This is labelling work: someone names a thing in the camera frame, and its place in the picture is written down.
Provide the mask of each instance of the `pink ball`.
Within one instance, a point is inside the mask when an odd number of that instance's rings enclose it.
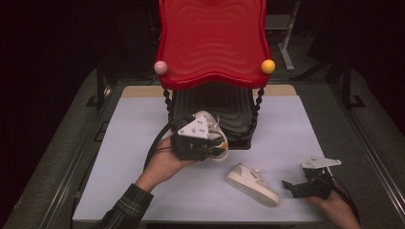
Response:
[[[167,72],[167,64],[160,60],[155,63],[154,69],[157,74],[165,74]]]

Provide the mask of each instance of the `orange ball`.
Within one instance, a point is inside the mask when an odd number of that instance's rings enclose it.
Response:
[[[274,61],[272,61],[272,60],[268,59],[268,60],[263,61],[263,63],[262,63],[262,72],[263,73],[267,73],[267,74],[273,73],[275,68],[276,68],[276,65],[274,64]]]

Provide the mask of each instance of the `white sheet of paper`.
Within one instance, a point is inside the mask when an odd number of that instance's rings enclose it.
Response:
[[[108,126],[74,220],[98,220],[142,172],[146,154],[167,123],[164,99],[121,98]],[[309,222],[319,210],[295,199],[281,180],[305,182],[301,163],[323,156],[299,96],[266,96],[250,150],[230,151],[222,163],[207,159],[159,185],[143,220],[174,222]],[[268,208],[229,185],[226,174],[242,162],[265,170],[265,182],[280,195]]]

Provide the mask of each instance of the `red plastic chair backrest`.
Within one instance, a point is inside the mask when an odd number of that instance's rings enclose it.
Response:
[[[257,89],[269,75],[266,0],[160,0],[157,61],[167,64],[163,88],[189,89],[220,81]]]

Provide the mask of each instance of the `human hand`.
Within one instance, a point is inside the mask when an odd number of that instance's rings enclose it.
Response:
[[[143,173],[135,184],[146,192],[151,192],[158,184],[168,180],[180,169],[191,165],[195,160],[179,160],[170,148],[170,137],[160,141]]]
[[[307,201],[321,208],[325,215],[340,229],[360,229],[352,208],[334,191],[327,199],[319,197],[306,198]]]

